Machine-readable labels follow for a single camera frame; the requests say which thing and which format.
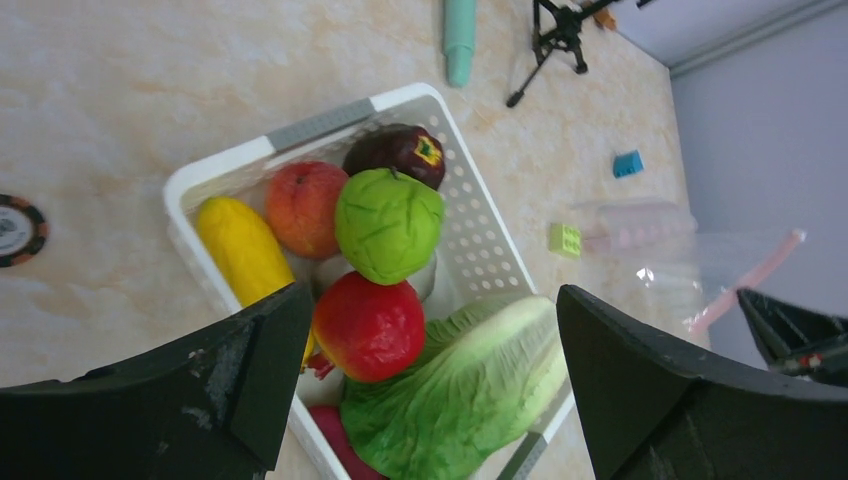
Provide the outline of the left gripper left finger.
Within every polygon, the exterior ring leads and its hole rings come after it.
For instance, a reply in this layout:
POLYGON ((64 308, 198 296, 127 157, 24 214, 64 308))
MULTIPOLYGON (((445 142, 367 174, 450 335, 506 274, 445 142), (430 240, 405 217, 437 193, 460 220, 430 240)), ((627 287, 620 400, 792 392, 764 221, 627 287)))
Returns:
POLYGON ((296 282, 77 379, 1 392, 5 479, 262 479, 276 467, 313 311, 296 282))

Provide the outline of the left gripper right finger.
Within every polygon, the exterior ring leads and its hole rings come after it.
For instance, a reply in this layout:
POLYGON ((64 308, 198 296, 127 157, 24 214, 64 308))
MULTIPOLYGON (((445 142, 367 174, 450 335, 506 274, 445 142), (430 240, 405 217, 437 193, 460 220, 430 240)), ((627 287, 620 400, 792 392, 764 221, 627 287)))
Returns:
POLYGON ((847 391, 730 360, 575 285, 557 318, 599 479, 843 479, 847 391))

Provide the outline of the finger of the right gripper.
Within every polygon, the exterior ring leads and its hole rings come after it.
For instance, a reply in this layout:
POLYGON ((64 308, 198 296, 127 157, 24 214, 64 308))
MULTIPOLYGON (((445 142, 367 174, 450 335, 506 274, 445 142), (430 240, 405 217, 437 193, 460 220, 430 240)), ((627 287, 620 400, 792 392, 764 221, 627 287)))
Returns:
POLYGON ((738 304, 768 369, 792 377, 847 385, 847 319, 793 305, 750 288, 738 304))

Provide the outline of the clear pink zip top bag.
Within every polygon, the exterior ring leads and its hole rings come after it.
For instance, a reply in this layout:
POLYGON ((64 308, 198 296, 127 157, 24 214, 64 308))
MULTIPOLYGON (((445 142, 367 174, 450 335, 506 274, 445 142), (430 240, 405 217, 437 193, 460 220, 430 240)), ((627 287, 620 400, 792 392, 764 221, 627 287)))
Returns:
POLYGON ((642 197, 571 206, 578 285, 655 328, 709 346, 708 327, 807 237, 803 229, 699 231, 689 210, 642 197))

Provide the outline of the green toy napa cabbage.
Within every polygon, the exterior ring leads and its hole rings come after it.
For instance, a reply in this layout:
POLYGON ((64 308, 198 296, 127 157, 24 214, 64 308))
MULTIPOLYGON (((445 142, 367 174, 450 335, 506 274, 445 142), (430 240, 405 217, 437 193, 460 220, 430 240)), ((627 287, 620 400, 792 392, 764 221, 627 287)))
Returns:
POLYGON ((499 294, 426 324, 418 359, 387 380, 347 380, 353 450, 390 479, 467 479, 527 433, 568 376, 556 306, 499 294))

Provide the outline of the red toy apple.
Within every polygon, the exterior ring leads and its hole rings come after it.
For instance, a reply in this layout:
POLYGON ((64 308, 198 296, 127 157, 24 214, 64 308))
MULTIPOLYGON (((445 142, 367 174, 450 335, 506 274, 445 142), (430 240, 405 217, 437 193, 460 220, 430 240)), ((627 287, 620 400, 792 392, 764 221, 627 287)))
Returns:
POLYGON ((355 381, 376 383, 418 358, 425 344, 425 314, 407 281, 379 285, 353 271, 320 297, 312 332, 320 351, 306 366, 316 377, 338 368, 355 381))

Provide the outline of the green toy apple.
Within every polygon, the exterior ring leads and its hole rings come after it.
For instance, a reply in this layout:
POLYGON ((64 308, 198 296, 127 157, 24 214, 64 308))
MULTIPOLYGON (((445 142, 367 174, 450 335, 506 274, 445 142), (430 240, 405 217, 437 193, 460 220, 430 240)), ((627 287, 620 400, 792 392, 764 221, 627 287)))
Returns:
POLYGON ((369 169, 341 190, 335 237, 354 270, 375 284, 395 285, 428 265, 444 217, 436 190, 394 169, 369 169))

